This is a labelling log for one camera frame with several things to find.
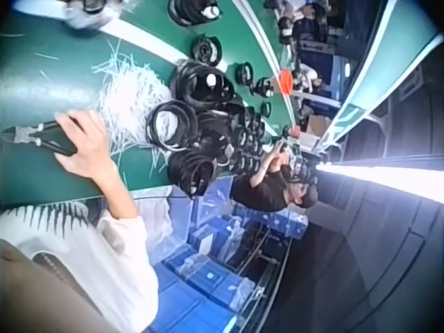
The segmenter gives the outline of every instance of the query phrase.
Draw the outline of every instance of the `white stripe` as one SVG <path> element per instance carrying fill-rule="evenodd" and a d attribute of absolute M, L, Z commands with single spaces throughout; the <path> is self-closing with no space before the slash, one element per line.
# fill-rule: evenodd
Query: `white stripe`
<path fill-rule="evenodd" d="M 65 20 L 65 7 L 64 2 L 56 0 L 19 0 L 14 4 L 14 9 L 19 12 L 59 20 Z M 137 45 L 173 64 L 189 58 L 160 38 L 121 19 L 103 26 L 100 31 Z M 225 73 L 228 63 L 222 60 L 217 68 Z"/>

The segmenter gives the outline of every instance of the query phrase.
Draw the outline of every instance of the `pliers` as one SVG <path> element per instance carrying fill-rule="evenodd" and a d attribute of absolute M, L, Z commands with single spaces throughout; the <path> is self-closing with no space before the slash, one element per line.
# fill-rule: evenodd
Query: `pliers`
<path fill-rule="evenodd" d="M 70 156 L 76 153 L 75 151 L 70 151 L 61 147 L 61 145 L 57 144 L 56 142 L 46 141 L 40 137 L 42 133 L 45 133 L 48 130 L 53 130 L 55 128 L 60 128 L 60 125 L 57 123 L 57 121 L 39 123 L 35 127 L 14 126 L 0 133 L 0 138 L 3 138 L 13 144 L 34 143 L 38 147 L 44 147 L 53 151 L 54 153 L 59 153 L 66 156 Z"/>

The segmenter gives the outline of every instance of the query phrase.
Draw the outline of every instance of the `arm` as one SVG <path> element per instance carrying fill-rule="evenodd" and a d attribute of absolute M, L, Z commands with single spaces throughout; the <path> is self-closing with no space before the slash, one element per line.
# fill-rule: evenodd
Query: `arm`
<path fill-rule="evenodd" d="M 273 147 L 273 150 L 269 154 L 267 154 L 265 159 L 262 161 L 261 167 L 259 168 L 259 171 L 257 173 L 255 173 L 250 178 L 250 185 L 251 185 L 252 188 L 255 188 L 256 186 L 258 186 L 264 180 L 264 177 L 266 175 L 266 172 L 268 171 L 268 168 L 270 167 L 271 162 L 276 157 L 278 157 L 278 154 L 280 153 L 281 146 L 282 146 L 282 143 L 277 143 Z"/>
<path fill-rule="evenodd" d="M 77 120 L 81 128 L 72 119 Z M 57 114 L 55 120 L 77 148 L 77 153 L 70 157 L 55 154 L 59 163 L 70 173 L 91 178 L 103 192 L 114 218 L 137 217 L 136 205 L 111 160 L 102 118 L 91 111 L 72 111 L 69 117 Z"/>

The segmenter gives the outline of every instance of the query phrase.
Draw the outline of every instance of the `white wire scrap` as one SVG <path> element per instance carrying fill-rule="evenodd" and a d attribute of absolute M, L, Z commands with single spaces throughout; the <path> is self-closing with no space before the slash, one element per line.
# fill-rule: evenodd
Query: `white wire scrap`
<path fill-rule="evenodd" d="M 155 167 L 159 156 L 166 157 L 168 153 L 146 142 L 145 117 L 159 104 L 171 100 L 171 93 L 148 64 L 139 67 L 132 54 L 120 53 L 119 43 L 115 48 L 110 44 L 108 61 L 92 67 L 93 74 L 104 74 L 96 110 L 108 129 L 112 155 L 134 146 L 152 147 Z M 170 112 L 159 113 L 160 137 L 170 138 L 177 122 Z"/>

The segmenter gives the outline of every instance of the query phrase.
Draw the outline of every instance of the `green workbench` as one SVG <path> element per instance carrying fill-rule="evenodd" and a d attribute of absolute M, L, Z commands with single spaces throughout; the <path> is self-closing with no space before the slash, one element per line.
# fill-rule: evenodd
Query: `green workbench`
<path fill-rule="evenodd" d="M 220 1 L 223 17 L 193 28 L 175 25 L 167 15 L 165 0 L 140 1 L 121 19 L 154 35 L 189 55 L 191 41 L 199 34 L 217 36 L 223 46 L 227 75 L 234 82 L 238 62 L 253 64 L 255 77 L 270 77 L 272 70 L 260 45 L 231 1 Z M 33 126 L 52 120 L 54 112 L 90 108 L 96 103 L 103 84 L 102 74 L 91 67 L 107 61 L 110 44 L 119 40 L 98 32 L 94 36 L 74 35 L 55 19 L 11 12 L 0 30 L 0 130 L 11 126 Z M 120 52 L 132 54 L 139 65 L 149 63 L 168 84 L 174 65 L 124 40 Z M 36 56 L 45 54 L 51 58 Z M 236 91 L 256 108 L 263 99 L 251 96 L 245 87 Z M 290 122 L 280 95 L 268 99 L 273 113 L 268 120 L 276 131 Z M 0 205 L 23 205 L 76 200 L 99 195 L 86 179 L 63 171 L 50 152 L 30 145 L 1 143 Z M 167 185 L 165 169 L 151 171 L 149 150 L 132 148 L 119 160 L 119 170 L 130 190 Z"/>

